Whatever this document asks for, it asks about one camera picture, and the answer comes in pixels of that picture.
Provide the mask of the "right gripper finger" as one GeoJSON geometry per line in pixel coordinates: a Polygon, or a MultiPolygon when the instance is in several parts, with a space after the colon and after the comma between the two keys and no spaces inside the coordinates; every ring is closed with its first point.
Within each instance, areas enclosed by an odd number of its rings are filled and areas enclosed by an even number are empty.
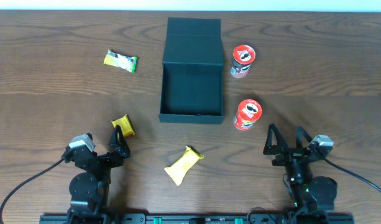
{"type": "Polygon", "coordinates": [[[277,155],[288,151],[288,144],[273,123],[269,125],[263,154],[277,155]]]}
{"type": "Polygon", "coordinates": [[[297,149],[305,149],[310,145],[310,142],[313,138],[301,127],[296,128],[296,148],[297,149]],[[303,139],[305,139],[308,143],[306,147],[303,146],[303,139]]]}

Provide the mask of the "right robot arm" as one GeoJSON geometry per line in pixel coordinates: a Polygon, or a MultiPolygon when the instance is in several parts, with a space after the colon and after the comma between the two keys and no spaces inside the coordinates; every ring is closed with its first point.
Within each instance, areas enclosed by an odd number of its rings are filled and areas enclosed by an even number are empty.
{"type": "Polygon", "coordinates": [[[286,170],[291,198],[295,204],[277,218],[277,223],[328,223],[327,213],[334,210],[337,183],[329,177],[315,177],[310,164],[321,161],[333,149],[327,135],[312,138],[301,126],[296,129],[296,146],[289,147],[274,124],[268,127],[263,154],[273,155],[273,166],[286,170]]]}

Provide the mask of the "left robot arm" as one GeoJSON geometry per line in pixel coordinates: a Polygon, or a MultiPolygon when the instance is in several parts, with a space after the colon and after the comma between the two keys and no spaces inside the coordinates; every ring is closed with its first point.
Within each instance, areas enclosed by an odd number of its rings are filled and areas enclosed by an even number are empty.
{"type": "Polygon", "coordinates": [[[111,169],[124,164],[124,159],[131,155],[122,129],[119,125],[109,140],[112,149],[103,155],[94,151],[96,145],[90,133],[74,137],[65,148],[62,159],[74,162],[83,172],[70,182],[70,208],[67,223],[120,223],[116,212],[108,209],[111,169]]]}

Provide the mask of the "red Pringles can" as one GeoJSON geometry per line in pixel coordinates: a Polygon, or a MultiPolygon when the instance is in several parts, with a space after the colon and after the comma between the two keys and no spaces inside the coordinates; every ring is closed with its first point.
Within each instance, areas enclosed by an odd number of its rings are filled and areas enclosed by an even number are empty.
{"type": "Polygon", "coordinates": [[[237,108],[234,125],[241,131],[247,131],[253,127],[254,123],[261,116],[262,107],[257,101],[251,99],[243,100],[237,108]]]}

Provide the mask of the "green white snack packet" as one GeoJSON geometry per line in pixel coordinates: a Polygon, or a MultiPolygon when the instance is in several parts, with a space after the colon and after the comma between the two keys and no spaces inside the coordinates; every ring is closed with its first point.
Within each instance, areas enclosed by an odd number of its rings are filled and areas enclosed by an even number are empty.
{"type": "Polygon", "coordinates": [[[128,72],[135,73],[137,57],[135,56],[129,57],[129,56],[121,55],[109,49],[104,58],[103,63],[105,65],[119,67],[128,72]]]}

